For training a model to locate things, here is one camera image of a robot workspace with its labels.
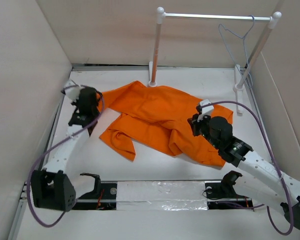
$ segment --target white floor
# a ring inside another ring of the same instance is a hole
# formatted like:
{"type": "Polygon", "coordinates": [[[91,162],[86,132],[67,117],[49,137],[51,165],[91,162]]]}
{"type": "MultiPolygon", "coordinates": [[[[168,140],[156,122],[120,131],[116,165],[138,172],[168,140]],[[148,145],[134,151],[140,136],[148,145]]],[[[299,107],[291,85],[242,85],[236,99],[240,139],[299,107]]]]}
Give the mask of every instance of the white floor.
{"type": "MultiPolygon", "coordinates": [[[[149,81],[147,70],[114,70],[72,72],[70,79],[78,84],[95,87],[101,92],[116,89],[139,80],[149,81]]],[[[198,98],[211,102],[235,100],[232,90],[234,70],[229,68],[160,68],[157,71],[159,85],[171,86],[198,98]]],[[[254,108],[248,94],[244,104],[254,108]]],[[[250,144],[262,157],[269,159],[265,144],[254,119],[248,112],[242,116],[235,113],[236,106],[225,104],[234,111],[233,133],[250,144]]],[[[53,143],[65,136],[67,123],[73,107],[65,99],[61,109],[53,143]]],[[[136,158],[130,162],[105,145],[99,135],[119,116],[107,109],[100,118],[88,143],[83,147],[73,171],[99,174],[102,181],[134,180],[210,180],[222,179],[235,168],[227,164],[223,168],[199,165],[185,155],[167,156],[143,144],[134,142],[136,158]]],[[[39,216],[48,223],[57,218],[58,212],[37,209],[39,216]]],[[[279,214],[273,218],[282,231],[288,223],[279,214]]],[[[71,211],[53,229],[39,226],[27,208],[19,230],[18,240],[28,239],[282,239],[268,220],[265,209],[250,210],[203,210],[203,211],[71,211]]],[[[300,231],[285,239],[300,240],[300,231]]]]}

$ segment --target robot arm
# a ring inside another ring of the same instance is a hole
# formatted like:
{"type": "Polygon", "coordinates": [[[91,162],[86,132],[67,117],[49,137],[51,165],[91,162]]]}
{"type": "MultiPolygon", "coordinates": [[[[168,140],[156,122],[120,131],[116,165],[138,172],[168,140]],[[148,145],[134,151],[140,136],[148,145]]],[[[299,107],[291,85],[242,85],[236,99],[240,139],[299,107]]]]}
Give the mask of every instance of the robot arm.
{"type": "MultiPolygon", "coordinates": [[[[208,109],[201,108],[209,103],[208,100],[202,101],[197,106],[198,113],[188,119],[193,135],[202,135],[218,150],[223,160],[254,177],[231,171],[224,176],[219,189],[210,191],[248,196],[275,209],[290,222],[286,193],[275,167],[258,155],[250,145],[233,136],[232,125],[224,117],[211,117],[209,114],[213,106],[208,106],[208,109]]],[[[282,178],[291,198],[294,227],[300,230],[300,181],[284,172],[282,178]]]]}
{"type": "Polygon", "coordinates": [[[67,171],[98,122],[100,99],[97,93],[100,97],[102,94],[95,88],[80,86],[66,87],[63,93],[76,107],[68,123],[67,136],[70,139],[57,149],[42,170],[33,172],[31,186],[37,208],[68,212],[82,195],[90,193],[98,197],[101,193],[99,175],[82,173],[70,180],[67,171]]]}

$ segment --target screw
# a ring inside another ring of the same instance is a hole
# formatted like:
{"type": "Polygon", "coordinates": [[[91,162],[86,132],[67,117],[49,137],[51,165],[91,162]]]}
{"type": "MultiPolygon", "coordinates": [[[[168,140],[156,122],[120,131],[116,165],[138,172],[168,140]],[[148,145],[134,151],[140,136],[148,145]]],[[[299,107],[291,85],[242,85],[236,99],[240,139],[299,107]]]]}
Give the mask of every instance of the screw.
{"type": "Polygon", "coordinates": [[[110,189],[110,194],[112,194],[112,195],[117,194],[117,189],[116,189],[115,187],[112,187],[112,188],[110,189]]]}
{"type": "Polygon", "coordinates": [[[207,186],[205,188],[205,191],[206,191],[207,194],[212,194],[212,187],[211,186],[207,186]]]}

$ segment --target white pole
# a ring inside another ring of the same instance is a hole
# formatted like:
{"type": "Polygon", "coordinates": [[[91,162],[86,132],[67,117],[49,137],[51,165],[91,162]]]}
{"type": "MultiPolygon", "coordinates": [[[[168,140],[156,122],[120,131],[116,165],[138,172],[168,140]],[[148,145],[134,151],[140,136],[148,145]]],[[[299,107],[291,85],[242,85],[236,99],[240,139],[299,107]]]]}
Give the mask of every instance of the white pole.
{"type": "MultiPolygon", "coordinates": [[[[272,30],[277,25],[277,23],[278,23],[279,19],[281,18],[281,16],[282,16],[281,12],[279,12],[279,11],[275,12],[271,17],[270,22],[264,28],[262,34],[260,35],[260,38],[258,39],[254,49],[252,50],[252,53],[251,53],[250,57],[249,57],[249,60],[248,60],[249,61],[249,68],[251,68],[255,64],[261,50],[265,46],[265,44],[267,42],[267,39],[270,36],[270,33],[272,32],[272,30]]],[[[248,77],[249,72],[250,72],[250,69],[247,68],[245,70],[245,72],[243,74],[243,77],[241,78],[240,82],[237,83],[234,86],[235,91],[242,91],[243,90],[243,85],[245,83],[245,79],[248,77]]]]}
{"type": "Polygon", "coordinates": [[[165,18],[165,10],[163,7],[158,7],[156,9],[156,27],[155,27],[155,43],[153,51],[153,62],[149,62],[149,66],[152,65],[152,69],[149,69],[151,72],[150,81],[148,83],[149,87],[156,87],[156,74],[157,74],[157,65],[158,65],[158,54],[159,54],[159,42],[161,35],[161,26],[163,19],[165,18]]]}
{"type": "Polygon", "coordinates": [[[270,22],[269,16],[227,16],[227,15],[206,15],[206,14],[182,14],[182,13],[165,13],[167,19],[210,19],[210,20],[236,20],[236,21],[249,21],[252,22],[270,22]]]}

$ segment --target orange shirt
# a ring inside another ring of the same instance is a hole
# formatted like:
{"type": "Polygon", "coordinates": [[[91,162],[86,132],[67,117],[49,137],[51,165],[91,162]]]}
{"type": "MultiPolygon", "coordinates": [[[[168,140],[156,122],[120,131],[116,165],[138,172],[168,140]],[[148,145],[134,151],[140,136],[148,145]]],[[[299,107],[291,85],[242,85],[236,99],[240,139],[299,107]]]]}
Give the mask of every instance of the orange shirt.
{"type": "MultiPolygon", "coordinates": [[[[197,113],[201,99],[169,86],[146,87],[139,81],[104,92],[103,97],[105,108],[122,114],[100,139],[127,159],[135,159],[134,139],[170,156],[184,153],[200,164],[225,164],[211,144],[193,136],[187,122],[197,113]]],[[[211,116],[222,116],[232,123],[233,112],[215,105],[211,116]]]]}

